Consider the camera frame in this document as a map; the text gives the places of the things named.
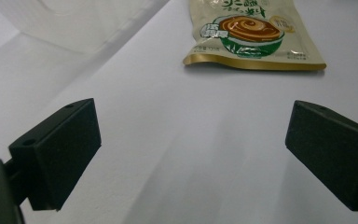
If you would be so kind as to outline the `clear plastic container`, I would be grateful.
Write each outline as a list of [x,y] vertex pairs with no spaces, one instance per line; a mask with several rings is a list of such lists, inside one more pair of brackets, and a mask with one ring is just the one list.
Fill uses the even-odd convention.
[[76,52],[131,38],[169,0],[0,0],[21,32]]

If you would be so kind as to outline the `cream sauce packet green bowl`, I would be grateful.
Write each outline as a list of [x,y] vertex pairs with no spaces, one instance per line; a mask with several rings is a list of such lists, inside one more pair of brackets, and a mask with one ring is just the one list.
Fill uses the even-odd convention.
[[189,12],[196,45],[185,65],[272,71],[326,67],[294,0],[189,0]]

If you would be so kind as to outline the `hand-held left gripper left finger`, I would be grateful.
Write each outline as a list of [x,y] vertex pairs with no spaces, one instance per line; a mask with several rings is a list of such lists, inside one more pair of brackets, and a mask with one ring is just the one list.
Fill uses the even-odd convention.
[[101,145],[93,99],[56,111],[9,146],[14,202],[60,210]]

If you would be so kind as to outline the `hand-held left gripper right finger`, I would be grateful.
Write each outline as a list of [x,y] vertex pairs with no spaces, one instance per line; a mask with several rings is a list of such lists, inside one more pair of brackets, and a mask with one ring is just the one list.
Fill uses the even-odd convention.
[[358,211],[358,123],[296,100],[285,145],[342,203]]

